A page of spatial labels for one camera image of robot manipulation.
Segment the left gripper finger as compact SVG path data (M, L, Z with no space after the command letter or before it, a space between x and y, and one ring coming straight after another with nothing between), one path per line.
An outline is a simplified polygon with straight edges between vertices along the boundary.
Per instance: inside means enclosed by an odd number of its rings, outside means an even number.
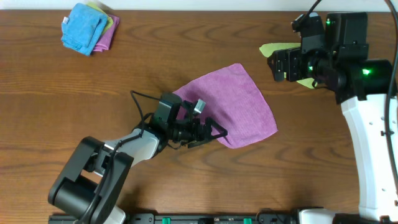
M213 128L218 131L218 134L212 135ZM205 120L205 137L207 139L218 139L223 138L228 135L228 131L218 124L214 119L211 117L207 117Z
M201 146L204 144L207 144L209 142L211 142L212 139L203 139L203 140L192 140L187 144L188 148L193 148L193 147L197 147L197 146Z

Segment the purple microfiber cloth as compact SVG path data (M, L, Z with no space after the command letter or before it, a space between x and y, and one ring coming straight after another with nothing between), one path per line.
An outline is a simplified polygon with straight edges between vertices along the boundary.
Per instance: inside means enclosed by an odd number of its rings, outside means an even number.
M276 132L270 106L240 63L210 72L175 90L183 100L203 100L201 120L214 119L228 131L218 141L230 149L262 141Z

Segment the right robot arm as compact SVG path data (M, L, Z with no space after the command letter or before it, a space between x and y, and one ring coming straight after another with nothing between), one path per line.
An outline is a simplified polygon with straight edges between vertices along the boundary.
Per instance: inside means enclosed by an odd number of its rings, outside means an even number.
M312 79L335 94L348 123L359 177L358 213L304 208L298 223L397 222L397 90L393 67L369 59L365 12L301 15L292 23L301 43L274 51L267 63L274 80Z

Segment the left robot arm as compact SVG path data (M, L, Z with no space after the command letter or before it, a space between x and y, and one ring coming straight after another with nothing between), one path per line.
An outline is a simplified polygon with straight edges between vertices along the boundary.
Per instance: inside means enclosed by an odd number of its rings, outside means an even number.
M109 141L83 138L51 186L49 204L71 215L72 223L123 224L127 215L116 202L133 166L172 143L192 148L228 134L213 118L199 118L203 100L164 93L157 101L153 113L139 114L130 134Z

